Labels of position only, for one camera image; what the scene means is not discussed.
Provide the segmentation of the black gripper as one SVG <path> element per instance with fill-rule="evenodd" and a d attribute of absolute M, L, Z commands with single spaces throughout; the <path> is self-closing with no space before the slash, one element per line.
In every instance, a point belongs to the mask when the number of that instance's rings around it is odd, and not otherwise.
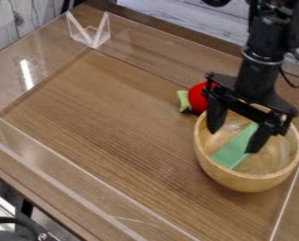
<path fill-rule="evenodd" d="M 235 76 L 220 73 L 205 75 L 207 86 L 203 95 L 207 100 L 207 128 L 215 134 L 224 125 L 227 111 L 253 121 L 252 135 L 245 146 L 247 153 L 261 150 L 271 136 L 284 136 L 288 132 L 292 119 L 299 111 L 274 88 L 265 92 L 251 85 L 237 85 Z"/>

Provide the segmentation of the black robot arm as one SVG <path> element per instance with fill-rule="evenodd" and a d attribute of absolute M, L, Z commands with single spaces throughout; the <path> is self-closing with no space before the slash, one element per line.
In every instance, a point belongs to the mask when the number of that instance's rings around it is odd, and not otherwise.
<path fill-rule="evenodd" d="M 256 153 L 272 136 L 288 132 L 299 115 L 275 90 L 284 76 L 287 54 L 299 60 L 299 0 L 248 0 L 248 38 L 239 74 L 209 73 L 203 95 L 207 100 L 207 128 L 216 133 L 229 110 L 256 122 L 257 129 L 245 145 Z"/>

